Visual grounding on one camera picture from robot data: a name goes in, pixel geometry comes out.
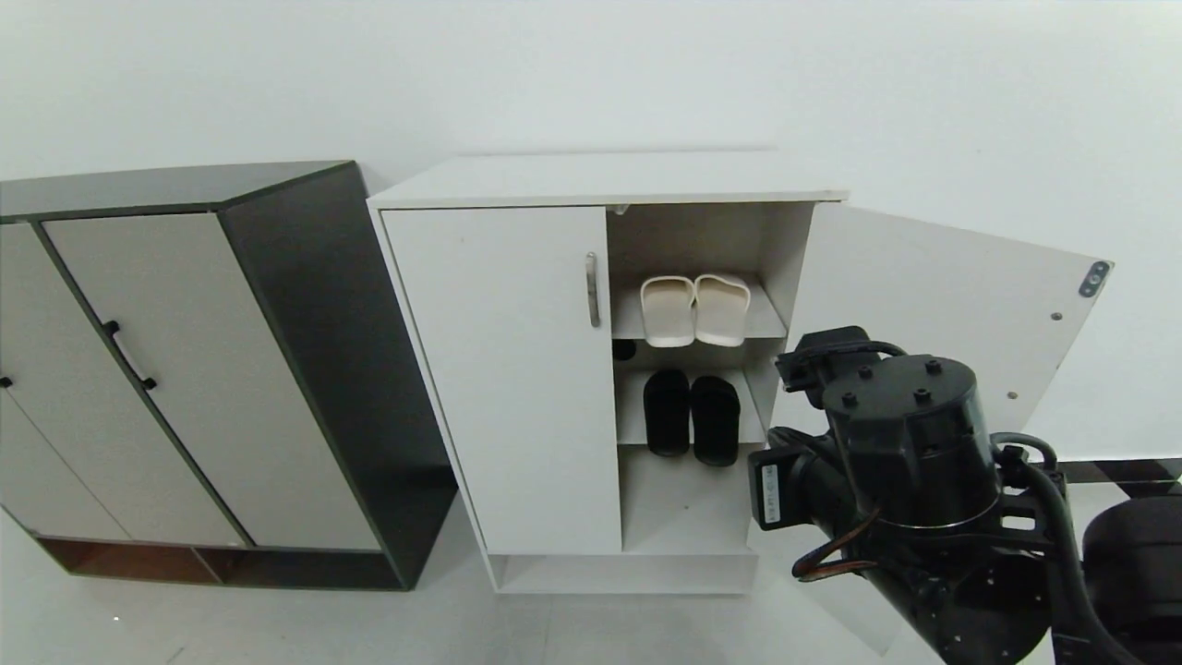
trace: brown bottom shelf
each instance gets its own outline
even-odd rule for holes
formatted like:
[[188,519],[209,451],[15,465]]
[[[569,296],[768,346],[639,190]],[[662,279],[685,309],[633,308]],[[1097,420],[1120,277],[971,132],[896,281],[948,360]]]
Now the brown bottom shelf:
[[239,587],[405,591],[379,552],[235,550],[45,537],[37,541],[74,575]]
[[95,543],[38,539],[41,547],[74,575],[151,580],[157,582],[217,583],[196,553],[187,547]]

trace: cabinet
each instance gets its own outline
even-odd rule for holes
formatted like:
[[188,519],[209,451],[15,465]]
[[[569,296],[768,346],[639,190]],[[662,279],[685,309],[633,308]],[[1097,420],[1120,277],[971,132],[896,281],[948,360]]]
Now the cabinet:
[[[456,157],[370,198],[498,591],[747,592],[742,458],[771,426],[824,430],[772,365],[810,331],[856,324],[963,360],[992,428],[1025,424],[1095,302],[1079,286],[1097,259],[845,196],[777,152],[670,152]],[[649,347],[643,279],[703,272],[751,285],[745,343]],[[648,451],[644,385],[663,369],[735,387],[736,465]]]
[[0,495],[52,556],[78,574],[414,586],[455,483],[356,164],[0,194]]

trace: gray floor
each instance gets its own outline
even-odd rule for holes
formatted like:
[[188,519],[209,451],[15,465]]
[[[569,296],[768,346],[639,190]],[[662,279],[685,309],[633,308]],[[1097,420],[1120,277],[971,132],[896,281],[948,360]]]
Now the gray floor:
[[[1123,498],[1074,485],[1077,530]],[[742,598],[498,596],[459,504],[409,594],[85,580],[0,528],[5,665],[939,663],[891,613],[856,635],[826,611],[877,607],[869,586],[801,586],[771,561]],[[1052,661],[1046,640],[1026,661]]]

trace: cabinet top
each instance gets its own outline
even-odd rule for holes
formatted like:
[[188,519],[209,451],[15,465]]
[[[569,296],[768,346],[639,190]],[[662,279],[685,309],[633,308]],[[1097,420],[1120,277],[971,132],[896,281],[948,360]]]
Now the cabinet top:
[[0,182],[0,223],[217,210],[351,161],[221,164]]
[[370,196],[370,207],[465,208],[840,201],[847,191],[773,150],[454,157]]

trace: slipper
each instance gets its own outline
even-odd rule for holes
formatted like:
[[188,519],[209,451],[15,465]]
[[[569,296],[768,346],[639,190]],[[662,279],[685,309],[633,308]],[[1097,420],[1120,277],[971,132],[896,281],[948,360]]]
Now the slipper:
[[694,457],[710,467],[739,459],[739,393],[717,377],[699,377],[689,391],[694,413]]
[[649,450],[676,457],[689,450],[689,379],[680,370],[662,370],[644,384],[644,433]]
[[707,345],[738,347],[747,339],[751,288],[733,274],[702,274],[694,280],[696,337]]
[[694,344],[694,282],[676,274],[650,276],[641,285],[644,339],[658,348]]

